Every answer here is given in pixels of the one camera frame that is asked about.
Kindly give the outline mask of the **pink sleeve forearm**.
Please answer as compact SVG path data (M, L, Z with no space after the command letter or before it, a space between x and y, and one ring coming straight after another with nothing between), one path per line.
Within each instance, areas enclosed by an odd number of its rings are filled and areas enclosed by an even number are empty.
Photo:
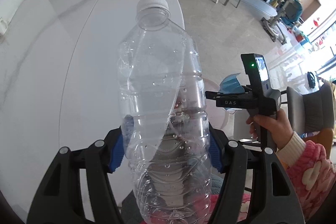
M296 132L281 135L278 158L297 194L303 215L309 220L321 207L335 183L335 166L323 145L303 141Z

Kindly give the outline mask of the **person right hand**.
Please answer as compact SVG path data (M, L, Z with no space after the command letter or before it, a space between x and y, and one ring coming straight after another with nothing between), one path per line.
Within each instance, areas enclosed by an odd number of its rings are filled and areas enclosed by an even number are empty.
M250 126L249 133L256 138L256 126L259 125L267 129L274 140L278 149L283 149L293 136L293 129L288 120L287 114L283 109L277 112L277 119L263 115L255 115L246 120L246 124Z

